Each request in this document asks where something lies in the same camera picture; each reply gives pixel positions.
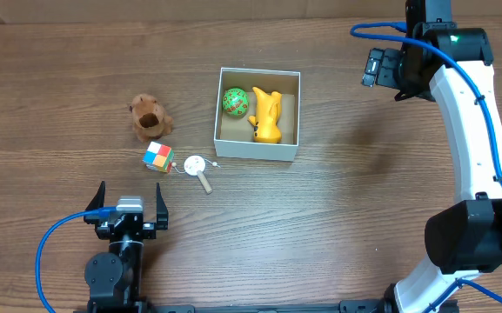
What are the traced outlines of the brown capybara plush toy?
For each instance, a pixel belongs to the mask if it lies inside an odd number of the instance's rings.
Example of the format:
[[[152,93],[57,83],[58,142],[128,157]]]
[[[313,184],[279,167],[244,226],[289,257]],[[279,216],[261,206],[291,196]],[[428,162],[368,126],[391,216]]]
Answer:
[[[148,94],[135,96],[129,106],[132,115],[133,130],[137,138],[145,143],[159,139],[173,131],[173,118],[157,99]]]

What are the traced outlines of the white pellet drum toy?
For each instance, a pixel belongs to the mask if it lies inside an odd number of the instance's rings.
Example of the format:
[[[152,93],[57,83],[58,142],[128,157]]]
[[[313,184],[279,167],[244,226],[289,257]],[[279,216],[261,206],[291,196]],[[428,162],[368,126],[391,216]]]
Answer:
[[[215,168],[220,168],[220,165],[217,162],[211,161],[199,155],[187,157],[181,170],[177,167],[176,162],[172,162],[171,167],[179,174],[187,174],[189,176],[197,177],[206,194],[209,195],[212,193],[213,189],[204,174],[207,164]]]

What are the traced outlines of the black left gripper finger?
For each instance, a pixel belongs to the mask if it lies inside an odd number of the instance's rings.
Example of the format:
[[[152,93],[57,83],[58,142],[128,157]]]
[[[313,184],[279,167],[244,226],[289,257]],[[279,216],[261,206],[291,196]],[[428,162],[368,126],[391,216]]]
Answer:
[[[97,224],[100,220],[98,211],[104,206],[106,183],[102,181],[99,185],[96,195],[92,198],[85,211],[88,215],[84,216],[87,224]]]
[[[169,227],[169,211],[164,202],[160,184],[156,183],[156,230],[167,230]]]

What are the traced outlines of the colourful two-by-two puzzle cube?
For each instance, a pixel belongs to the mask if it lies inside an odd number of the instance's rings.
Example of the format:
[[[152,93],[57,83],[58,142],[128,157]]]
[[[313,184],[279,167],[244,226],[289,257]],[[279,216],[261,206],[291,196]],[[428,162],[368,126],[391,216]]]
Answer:
[[[143,162],[148,169],[169,173],[171,171],[173,159],[174,151],[170,146],[157,142],[150,142],[145,151]]]

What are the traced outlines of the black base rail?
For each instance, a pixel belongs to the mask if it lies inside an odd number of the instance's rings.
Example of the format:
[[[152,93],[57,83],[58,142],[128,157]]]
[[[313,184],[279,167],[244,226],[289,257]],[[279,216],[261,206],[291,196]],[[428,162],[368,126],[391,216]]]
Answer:
[[[88,302],[85,309],[74,313],[87,312],[146,312],[146,313],[392,313],[398,309],[388,299],[381,300],[344,300],[328,304],[290,304],[195,307],[193,305],[154,305],[148,301],[137,302],[130,307],[98,308]]]

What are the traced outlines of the yellow rubber giraffe toy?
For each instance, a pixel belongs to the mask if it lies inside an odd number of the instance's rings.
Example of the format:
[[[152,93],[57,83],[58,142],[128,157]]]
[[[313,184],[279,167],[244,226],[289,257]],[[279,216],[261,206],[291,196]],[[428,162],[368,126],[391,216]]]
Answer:
[[[280,143],[282,134],[277,123],[282,112],[282,94],[277,91],[268,94],[258,87],[253,87],[252,90],[258,101],[255,115],[248,117],[248,121],[253,126],[254,141]]]

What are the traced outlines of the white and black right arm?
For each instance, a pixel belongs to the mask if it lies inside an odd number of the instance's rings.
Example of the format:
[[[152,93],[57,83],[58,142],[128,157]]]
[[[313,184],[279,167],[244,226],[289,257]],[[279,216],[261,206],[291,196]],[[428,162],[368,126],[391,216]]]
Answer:
[[[451,295],[502,266],[502,125],[482,29],[394,23],[400,48],[374,49],[363,83],[435,102],[452,154],[453,206],[425,225],[425,257],[385,293],[385,312],[451,312]]]

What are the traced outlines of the white open cardboard box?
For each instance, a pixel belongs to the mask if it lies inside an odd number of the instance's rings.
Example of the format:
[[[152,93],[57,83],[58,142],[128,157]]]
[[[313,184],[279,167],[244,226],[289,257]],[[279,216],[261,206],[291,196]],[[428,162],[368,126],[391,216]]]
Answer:
[[[258,143],[247,121],[256,112],[257,97],[254,87],[281,94],[281,117],[278,128],[279,143]],[[242,117],[234,117],[223,109],[224,93],[230,88],[240,88],[249,98],[249,109]],[[220,70],[218,99],[214,130],[214,145],[219,157],[238,157],[291,162],[299,147],[301,104],[301,73],[298,71],[257,70],[225,68]]]

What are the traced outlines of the green patterned egg toy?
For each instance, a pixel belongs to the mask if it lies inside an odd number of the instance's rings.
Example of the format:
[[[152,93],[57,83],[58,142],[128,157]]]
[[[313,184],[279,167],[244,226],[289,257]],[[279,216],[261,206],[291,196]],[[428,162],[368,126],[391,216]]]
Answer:
[[[232,117],[243,117],[249,109],[247,93],[240,88],[230,88],[222,96],[222,107]]]

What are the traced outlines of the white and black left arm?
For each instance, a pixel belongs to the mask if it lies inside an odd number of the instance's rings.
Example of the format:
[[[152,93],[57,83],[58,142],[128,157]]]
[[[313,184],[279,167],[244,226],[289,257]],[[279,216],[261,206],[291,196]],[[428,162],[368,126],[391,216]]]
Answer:
[[[156,186],[156,220],[144,219],[144,200],[122,196],[109,212],[104,211],[105,182],[86,207],[87,224],[95,226],[108,251],[98,253],[86,264],[84,278],[90,288],[89,312],[153,312],[152,304],[140,296],[144,241],[153,240],[159,230],[167,230],[169,212]]]

